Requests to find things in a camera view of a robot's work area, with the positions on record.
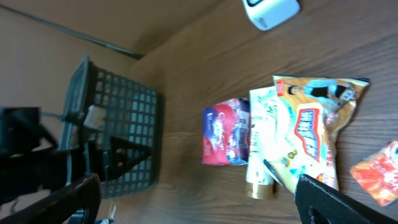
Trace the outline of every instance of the plastic packaging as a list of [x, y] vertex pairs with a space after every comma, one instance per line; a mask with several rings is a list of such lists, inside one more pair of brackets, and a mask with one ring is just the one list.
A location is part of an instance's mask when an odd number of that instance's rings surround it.
[[275, 75], [274, 81], [277, 150], [267, 153], [268, 162], [291, 192], [301, 174], [338, 189], [335, 141], [369, 80]]
[[398, 139], [350, 169], [351, 175], [380, 206], [398, 198]]
[[249, 101], [245, 98], [218, 103], [203, 110], [203, 163], [248, 163], [250, 140]]
[[276, 88], [250, 91], [251, 137], [246, 193], [255, 199], [272, 197], [274, 179], [264, 165], [266, 151], [275, 149]]

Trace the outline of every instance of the brown wall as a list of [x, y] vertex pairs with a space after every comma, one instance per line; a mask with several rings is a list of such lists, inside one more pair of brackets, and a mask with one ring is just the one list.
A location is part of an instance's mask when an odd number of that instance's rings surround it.
[[221, 0], [0, 0], [61, 26], [148, 53]]
[[[134, 59], [0, 8], [0, 107], [41, 106], [62, 113], [70, 78], [84, 55], [121, 75]], [[61, 125], [44, 118], [56, 137]]]

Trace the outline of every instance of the purple package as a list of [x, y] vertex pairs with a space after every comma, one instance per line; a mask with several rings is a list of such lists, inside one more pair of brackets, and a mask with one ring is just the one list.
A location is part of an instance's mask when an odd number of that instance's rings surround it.
[[250, 106], [245, 98], [218, 103], [203, 110], [203, 158], [208, 165], [248, 163]]

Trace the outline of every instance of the orange wrapper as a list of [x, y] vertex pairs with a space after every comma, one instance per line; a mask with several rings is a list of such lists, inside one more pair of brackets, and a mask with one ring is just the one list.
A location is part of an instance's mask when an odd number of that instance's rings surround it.
[[380, 206], [392, 203], [398, 197], [398, 139], [389, 141], [368, 161], [353, 166], [350, 172]]

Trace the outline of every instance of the red logo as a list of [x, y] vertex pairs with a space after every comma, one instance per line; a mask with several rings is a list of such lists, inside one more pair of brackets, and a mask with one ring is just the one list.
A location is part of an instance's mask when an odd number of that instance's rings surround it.
[[276, 91], [278, 96], [285, 95], [285, 80], [278, 80], [276, 82]]
[[318, 135], [319, 109], [301, 109], [298, 112], [294, 133], [303, 142], [307, 155], [319, 162], [320, 140]]

